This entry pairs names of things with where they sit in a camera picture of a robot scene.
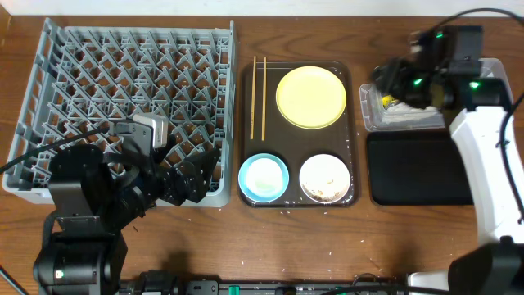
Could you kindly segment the green orange snack wrapper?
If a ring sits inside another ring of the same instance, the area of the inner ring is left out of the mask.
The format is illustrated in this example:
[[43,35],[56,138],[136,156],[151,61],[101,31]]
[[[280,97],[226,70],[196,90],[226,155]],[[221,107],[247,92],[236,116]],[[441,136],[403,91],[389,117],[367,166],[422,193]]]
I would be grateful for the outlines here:
[[381,98],[381,101],[382,101],[382,105],[385,109],[391,107],[391,106],[394,106],[397,101],[395,98],[393,98],[391,95],[387,95],[387,96],[384,96]]

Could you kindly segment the white napkin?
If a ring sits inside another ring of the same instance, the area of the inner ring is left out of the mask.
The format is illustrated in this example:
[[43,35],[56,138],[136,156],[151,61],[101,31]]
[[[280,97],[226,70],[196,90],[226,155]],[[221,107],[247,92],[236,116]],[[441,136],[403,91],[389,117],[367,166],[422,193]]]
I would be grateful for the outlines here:
[[388,107],[382,122],[402,129],[439,129],[445,126],[443,115],[435,107],[419,109],[399,102]]

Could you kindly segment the wooden chopstick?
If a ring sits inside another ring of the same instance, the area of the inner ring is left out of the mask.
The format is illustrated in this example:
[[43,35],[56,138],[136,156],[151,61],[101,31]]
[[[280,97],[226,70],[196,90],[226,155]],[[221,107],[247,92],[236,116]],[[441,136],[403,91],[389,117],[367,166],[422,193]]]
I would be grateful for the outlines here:
[[255,100],[256,100],[256,70],[257,56],[253,56],[252,78],[251,78],[251,117],[250,117],[250,140],[255,135]]
[[266,102],[267,102],[267,57],[263,64],[263,87],[262,87],[262,115],[261,115],[261,141],[265,141],[266,134]]

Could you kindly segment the white pink bowl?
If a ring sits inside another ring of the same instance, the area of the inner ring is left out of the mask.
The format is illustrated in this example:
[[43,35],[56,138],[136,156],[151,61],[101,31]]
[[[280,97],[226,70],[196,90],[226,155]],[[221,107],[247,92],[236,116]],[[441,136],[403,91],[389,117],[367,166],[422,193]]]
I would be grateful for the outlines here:
[[303,193],[314,202],[333,204],[349,192],[350,172],[338,157],[317,154],[308,158],[301,166],[299,185]]

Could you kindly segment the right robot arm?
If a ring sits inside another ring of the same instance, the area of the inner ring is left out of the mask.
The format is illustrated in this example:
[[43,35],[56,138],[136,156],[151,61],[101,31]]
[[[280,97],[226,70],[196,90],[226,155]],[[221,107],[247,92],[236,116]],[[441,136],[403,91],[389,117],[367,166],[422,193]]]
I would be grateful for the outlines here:
[[447,271],[450,294],[523,292],[523,165],[507,81],[483,75],[483,29],[436,25],[412,43],[414,57],[375,68],[376,90],[414,108],[438,109],[465,168],[479,246]]

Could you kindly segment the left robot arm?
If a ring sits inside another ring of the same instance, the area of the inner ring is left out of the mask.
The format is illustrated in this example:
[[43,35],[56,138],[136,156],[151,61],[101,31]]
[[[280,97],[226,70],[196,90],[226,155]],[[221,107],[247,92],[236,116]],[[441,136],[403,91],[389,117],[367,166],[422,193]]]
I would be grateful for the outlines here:
[[123,228],[157,200],[201,201],[219,158],[214,147],[187,157],[177,170],[158,164],[152,153],[103,153],[93,145],[56,154],[48,182],[56,209],[44,221],[34,263],[39,293],[116,293],[128,250]]

